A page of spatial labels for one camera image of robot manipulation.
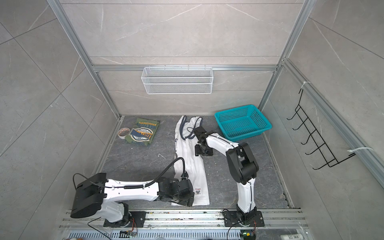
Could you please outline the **white navy tank top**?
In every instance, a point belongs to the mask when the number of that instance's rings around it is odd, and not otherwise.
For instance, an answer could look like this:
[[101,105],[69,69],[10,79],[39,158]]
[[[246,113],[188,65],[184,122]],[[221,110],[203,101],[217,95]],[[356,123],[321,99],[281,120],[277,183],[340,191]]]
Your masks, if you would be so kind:
[[202,157],[195,156],[195,145],[198,139],[193,130],[201,125],[202,118],[192,117],[189,120],[181,116],[175,128],[175,157],[185,160],[185,170],[189,174],[195,198],[193,206],[208,206],[210,204],[208,183],[204,161]]

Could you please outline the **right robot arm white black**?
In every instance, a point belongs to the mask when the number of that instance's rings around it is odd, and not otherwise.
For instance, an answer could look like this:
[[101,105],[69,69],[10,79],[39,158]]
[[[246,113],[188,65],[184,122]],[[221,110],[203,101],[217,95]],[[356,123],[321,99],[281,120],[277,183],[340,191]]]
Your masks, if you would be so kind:
[[236,216],[240,224],[248,223],[257,214],[254,185],[259,171],[250,146],[247,143],[227,140],[213,131],[207,132],[203,127],[194,129],[193,134],[198,139],[195,145],[197,157],[211,156],[213,150],[226,156],[230,174],[238,188]]

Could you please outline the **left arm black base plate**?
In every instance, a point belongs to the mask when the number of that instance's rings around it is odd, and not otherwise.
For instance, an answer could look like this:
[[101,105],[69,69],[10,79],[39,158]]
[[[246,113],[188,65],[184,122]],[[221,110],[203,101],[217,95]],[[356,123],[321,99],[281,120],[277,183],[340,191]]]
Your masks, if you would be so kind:
[[107,220],[104,221],[103,227],[110,228],[142,228],[145,223],[147,212],[137,211],[130,212],[128,217],[124,217],[121,221],[116,223],[110,223]]

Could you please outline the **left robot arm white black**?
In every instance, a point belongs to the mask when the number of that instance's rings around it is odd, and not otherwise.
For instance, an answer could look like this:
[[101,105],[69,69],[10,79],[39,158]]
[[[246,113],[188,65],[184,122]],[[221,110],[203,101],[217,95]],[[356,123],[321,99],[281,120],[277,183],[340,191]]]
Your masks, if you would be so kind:
[[133,223],[130,200],[162,201],[191,207],[195,192],[187,176],[181,180],[157,177],[146,182],[122,182],[98,173],[76,186],[71,218],[105,219],[105,227],[119,228]]

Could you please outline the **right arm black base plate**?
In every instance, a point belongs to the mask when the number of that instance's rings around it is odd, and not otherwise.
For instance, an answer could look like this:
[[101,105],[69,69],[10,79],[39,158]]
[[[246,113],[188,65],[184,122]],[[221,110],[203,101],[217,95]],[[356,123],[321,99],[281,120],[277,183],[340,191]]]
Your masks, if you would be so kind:
[[224,223],[226,227],[264,227],[264,217],[262,212],[252,210],[244,214],[242,211],[222,210]]

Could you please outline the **teal plastic basket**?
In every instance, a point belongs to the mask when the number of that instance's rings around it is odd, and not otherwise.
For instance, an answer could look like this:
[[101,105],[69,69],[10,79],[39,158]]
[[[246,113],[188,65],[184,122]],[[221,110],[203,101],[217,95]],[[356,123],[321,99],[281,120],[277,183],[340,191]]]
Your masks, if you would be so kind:
[[220,111],[214,116],[224,137],[232,142],[261,135],[272,128],[272,124],[254,105]]

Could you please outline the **green tank top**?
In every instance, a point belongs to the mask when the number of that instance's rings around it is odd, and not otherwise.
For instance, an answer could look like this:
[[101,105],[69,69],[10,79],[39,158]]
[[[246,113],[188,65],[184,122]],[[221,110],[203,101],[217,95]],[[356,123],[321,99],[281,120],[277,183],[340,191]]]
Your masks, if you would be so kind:
[[160,126],[159,121],[137,118],[125,140],[129,144],[149,146]]

